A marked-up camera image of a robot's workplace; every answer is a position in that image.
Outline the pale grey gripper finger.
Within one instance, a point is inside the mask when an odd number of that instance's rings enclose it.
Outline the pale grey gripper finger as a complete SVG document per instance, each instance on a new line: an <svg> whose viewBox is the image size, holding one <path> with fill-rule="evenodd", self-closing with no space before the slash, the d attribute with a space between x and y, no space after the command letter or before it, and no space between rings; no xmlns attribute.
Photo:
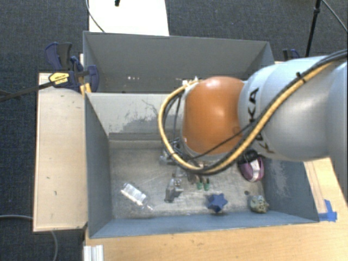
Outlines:
<svg viewBox="0 0 348 261"><path fill-rule="evenodd" d="M176 165L175 161L172 159L171 154L162 149L161 154L159 156L159 164L160 165Z"/></svg>
<svg viewBox="0 0 348 261"><path fill-rule="evenodd" d="M172 178L166 188L165 199L167 203L172 203L176 197L184 191L182 187L182 180L180 178Z"/></svg>

